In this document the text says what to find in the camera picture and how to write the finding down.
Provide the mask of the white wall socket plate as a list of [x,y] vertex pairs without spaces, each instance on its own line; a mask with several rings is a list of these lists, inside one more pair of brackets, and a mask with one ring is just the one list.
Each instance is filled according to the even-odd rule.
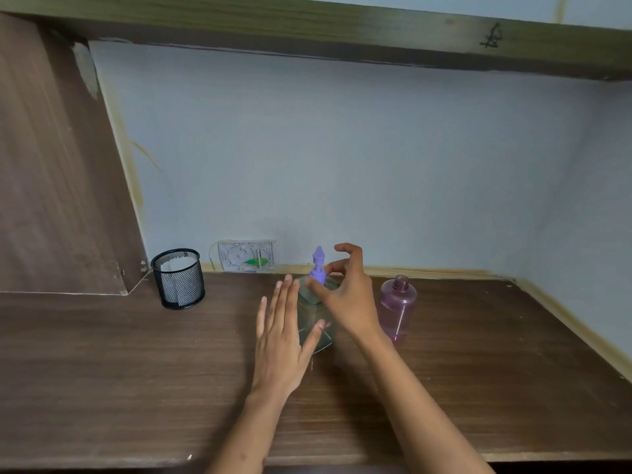
[[217,243],[219,262],[227,272],[259,272],[274,266],[275,240],[223,239]]

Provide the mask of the black mesh pen holder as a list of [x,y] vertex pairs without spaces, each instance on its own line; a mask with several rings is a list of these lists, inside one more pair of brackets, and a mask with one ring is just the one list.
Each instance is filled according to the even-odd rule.
[[186,310],[205,297],[200,253],[190,248],[164,251],[150,263],[161,303],[169,310]]

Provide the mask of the white paper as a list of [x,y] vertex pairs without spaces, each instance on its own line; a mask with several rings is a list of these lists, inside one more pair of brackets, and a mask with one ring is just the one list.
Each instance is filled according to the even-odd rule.
[[181,307],[190,304],[195,294],[190,287],[195,259],[189,256],[171,258],[160,265],[165,300]]

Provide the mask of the wooden shelf board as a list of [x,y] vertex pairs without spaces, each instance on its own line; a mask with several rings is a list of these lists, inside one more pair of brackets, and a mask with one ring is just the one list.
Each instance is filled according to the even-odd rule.
[[92,41],[632,81],[632,30],[315,0],[0,0]]

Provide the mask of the person's right forearm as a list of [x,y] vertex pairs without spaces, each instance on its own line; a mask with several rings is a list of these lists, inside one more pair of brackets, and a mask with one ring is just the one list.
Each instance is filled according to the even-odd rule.
[[434,401],[379,326],[352,333],[411,474],[495,474]]

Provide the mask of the person's right hand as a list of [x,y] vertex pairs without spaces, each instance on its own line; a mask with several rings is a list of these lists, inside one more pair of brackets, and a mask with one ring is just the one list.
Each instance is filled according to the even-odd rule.
[[359,346],[374,349],[388,338],[379,326],[372,279],[364,270],[362,248],[351,243],[339,243],[334,249],[347,253],[350,262],[338,288],[337,310],[331,313]]

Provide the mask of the person's left hand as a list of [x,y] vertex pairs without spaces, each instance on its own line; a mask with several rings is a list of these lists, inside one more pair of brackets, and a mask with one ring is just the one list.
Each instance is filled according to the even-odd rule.
[[285,337],[279,332],[279,291],[282,281],[276,283],[272,297],[267,298],[267,333],[259,343],[256,337],[251,391],[257,388],[276,388],[288,390],[291,394],[300,385],[310,362],[301,361],[297,311],[300,288],[298,279],[294,279],[295,329],[290,337]]

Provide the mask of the purple pump dispenser head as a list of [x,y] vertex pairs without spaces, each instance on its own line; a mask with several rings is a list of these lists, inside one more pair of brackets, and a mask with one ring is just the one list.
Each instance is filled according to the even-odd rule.
[[318,246],[312,254],[313,268],[309,273],[309,278],[318,282],[321,286],[326,285],[327,273],[324,270],[326,255],[321,246]]

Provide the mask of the brown wooden side panel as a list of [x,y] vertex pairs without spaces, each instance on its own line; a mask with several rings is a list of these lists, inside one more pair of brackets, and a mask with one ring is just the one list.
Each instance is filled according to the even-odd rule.
[[0,13],[0,293],[124,296],[147,270],[89,47]]

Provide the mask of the pink plastic bottle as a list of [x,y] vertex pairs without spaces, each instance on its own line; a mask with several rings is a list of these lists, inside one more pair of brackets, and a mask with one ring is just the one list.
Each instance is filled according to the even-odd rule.
[[413,314],[417,292],[403,274],[385,281],[381,286],[377,313],[379,324],[394,344],[405,339]]

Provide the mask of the person's left forearm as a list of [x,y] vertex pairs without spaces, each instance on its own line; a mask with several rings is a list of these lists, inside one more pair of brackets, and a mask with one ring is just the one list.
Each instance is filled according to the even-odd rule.
[[289,394],[276,388],[252,390],[205,474],[263,474]]

